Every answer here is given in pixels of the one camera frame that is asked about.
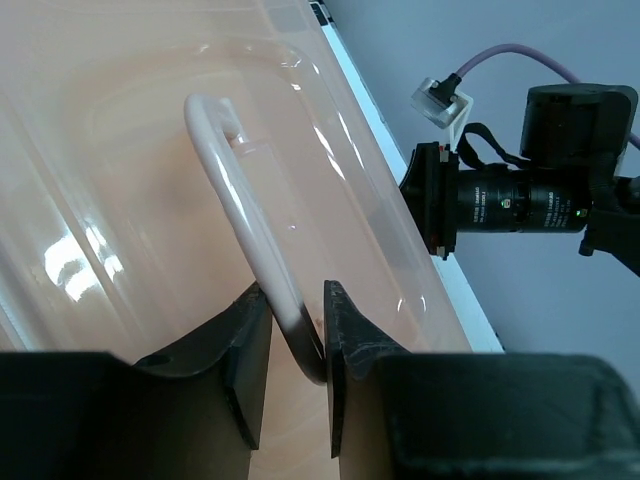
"camera body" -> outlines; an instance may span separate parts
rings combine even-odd
[[[534,87],[523,158],[506,153],[482,124],[465,127],[457,153],[419,144],[400,189],[429,252],[446,259],[458,231],[554,233],[586,226],[581,254],[612,253],[640,275],[640,202],[630,191],[638,182],[615,176],[637,103],[627,86]],[[467,134],[480,135],[505,163],[482,162]],[[460,170],[460,161],[471,169]]]

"plastic handle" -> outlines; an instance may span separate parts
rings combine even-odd
[[[269,300],[291,353],[311,381],[326,382],[320,338],[300,289],[231,148],[230,142],[246,141],[231,101],[208,95],[189,95],[184,104],[184,117],[204,171]]]

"black strap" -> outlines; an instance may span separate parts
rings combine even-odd
[[[522,158],[507,153],[505,149],[500,146],[489,128],[486,125],[478,122],[468,123],[464,127],[462,136],[460,137],[460,141],[458,142],[458,156],[465,165],[475,170],[484,170],[487,167],[487,165],[482,160],[480,160],[480,157],[478,157],[478,154],[467,140],[467,133],[473,133],[474,135],[478,135],[480,138],[482,138],[489,144],[491,148],[495,150],[498,156],[505,163],[515,165],[516,167],[522,169],[530,167],[530,162],[528,160],[523,160]]]

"wall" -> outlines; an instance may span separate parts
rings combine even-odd
[[[541,49],[585,81],[640,88],[640,3],[633,0],[325,2],[406,158],[416,143],[441,138],[409,104],[417,85],[425,76],[445,78],[498,43]],[[559,81],[532,60],[507,54],[474,69],[462,90],[476,102],[471,120],[489,125],[507,151],[518,153],[528,88]],[[490,150],[475,145],[493,161]],[[640,175],[632,147],[621,173]],[[461,234],[456,256],[507,349],[598,355],[640,393],[640,279],[607,254],[580,257],[580,239]]]

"beige plastic surface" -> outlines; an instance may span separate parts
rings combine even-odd
[[[133,362],[253,281],[185,129],[199,92],[233,102],[319,326],[337,279],[406,347],[469,349],[305,0],[8,0],[0,60],[0,348]],[[326,397],[274,329],[252,479],[338,478]]]

